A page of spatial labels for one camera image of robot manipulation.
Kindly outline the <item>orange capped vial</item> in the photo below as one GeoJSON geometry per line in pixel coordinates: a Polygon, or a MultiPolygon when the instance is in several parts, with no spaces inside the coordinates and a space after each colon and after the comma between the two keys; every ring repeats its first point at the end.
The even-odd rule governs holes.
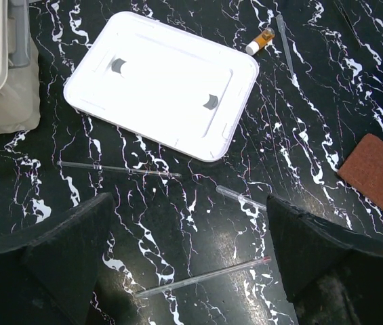
{"type": "Polygon", "coordinates": [[[246,54],[253,56],[265,47],[275,37],[275,31],[271,27],[265,28],[245,48],[246,54]]]}

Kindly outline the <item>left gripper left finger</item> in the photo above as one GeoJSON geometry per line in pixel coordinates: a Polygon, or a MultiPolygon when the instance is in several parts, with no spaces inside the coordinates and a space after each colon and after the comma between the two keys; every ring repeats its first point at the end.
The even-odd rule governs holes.
{"type": "Polygon", "coordinates": [[[101,193],[0,237],[0,324],[84,324],[113,218],[101,193]]]}

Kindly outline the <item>thermometer with red tip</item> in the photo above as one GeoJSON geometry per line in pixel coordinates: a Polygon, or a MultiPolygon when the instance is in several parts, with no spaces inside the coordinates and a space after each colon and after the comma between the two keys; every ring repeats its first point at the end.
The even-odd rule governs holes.
{"type": "Polygon", "coordinates": [[[170,284],[164,284],[162,286],[157,286],[154,288],[142,290],[142,291],[135,293],[134,296],[137,299],[151,297],[153,295],[157,295],[159,293],[164,293],[164,292],[169,291],[169,290],[176,290],[177,288],[182,288],[185,286],[190,286],[192,284],[204,282],[206,280],[211,280],[212,278],[216,278],[218,276],[222,276],[225,274],[231,274],[231,273],[242,271],[244,269],[250,269],[252,267],[257,267],[259,265],[267,264],[270,261],[271,261],[271,257],[265,256],[265,257],[260,258],[260,259],[254,259],[251,261],[239,263],[239,264],[232,265],[229,267],[224,267],[222,269],[217,269],[217,270],[212,271],[212,272],[207,272],[207,273],[204,273],[204,274],[201,274],[198,276],[193,276],[191,278],[183,279],[183,280],[180,280],[177,282],[172,282],[170,284]]]}

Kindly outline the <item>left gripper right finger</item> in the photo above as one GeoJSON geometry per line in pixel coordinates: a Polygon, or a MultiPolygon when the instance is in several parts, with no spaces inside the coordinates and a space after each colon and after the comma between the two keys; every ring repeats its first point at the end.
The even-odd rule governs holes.
{"type": "Polygon", "coordinates": [[[383,324],[383,242],[304,211],[266,201],[287,300],[299,324],[383,324]]]}

